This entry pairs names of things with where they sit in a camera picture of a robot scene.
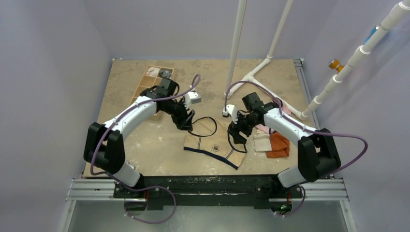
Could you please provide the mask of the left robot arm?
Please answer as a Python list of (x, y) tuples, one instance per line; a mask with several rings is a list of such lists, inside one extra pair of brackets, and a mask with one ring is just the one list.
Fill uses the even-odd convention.
[(176, 128), (192, 131), (193, 103), (200, 101), (195, 87), (201, 76), (195, 75), (190, 88), (174, 94), (179, 87), (171, 79), (162, 79), (157, 86), (145, 89), (136, 100), (116, 117), (100, 124), (94, 122), (88, 128), (83, 158), (90, 164), (90, 173), (95, 175), (94, 167), (111, 175), (123, 183), (125, 191), (133, 198), (144, 193), (144, 178), (126, 162), (124, 141), (145, 120), (158, 112), (171, 116)]

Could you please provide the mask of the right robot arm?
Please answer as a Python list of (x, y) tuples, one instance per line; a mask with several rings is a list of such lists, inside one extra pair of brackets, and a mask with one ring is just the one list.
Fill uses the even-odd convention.
[(245, 114), (232, 104), (225, 105), (222, 110), (224, 117), (232, 119), (228, 134), (235, 144), (245, 144), (253, 128), (261, 124), (283, 135), (297, 147), (297, 164), (275, 175), (271, 184), (276, 196), (282, 197), (292, 186), (315, 182), (341, 167), (330, 131), (316, 130), (288, 117), (278, 100), (263, 103), (255, 92), (243, 97), (242, 102), (247, 110)]

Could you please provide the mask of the pink underwear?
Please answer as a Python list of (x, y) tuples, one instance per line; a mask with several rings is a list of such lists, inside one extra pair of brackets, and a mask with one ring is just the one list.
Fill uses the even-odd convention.
[(272, 134), (278, 132), (285, 137), (289, 137), (295, 130), (294, 126), (291, 125), (289, 121), (286, 120), (285, 116), (288, 110), (283, 110), (283, 102), (279, 98), (274, 98), (272, 102), (267, 104), (264, 108), (267, 109), (268, 106), (273, 105), (273, 108), (263, 114), (262, 121), (258, 123), (255, 128)]

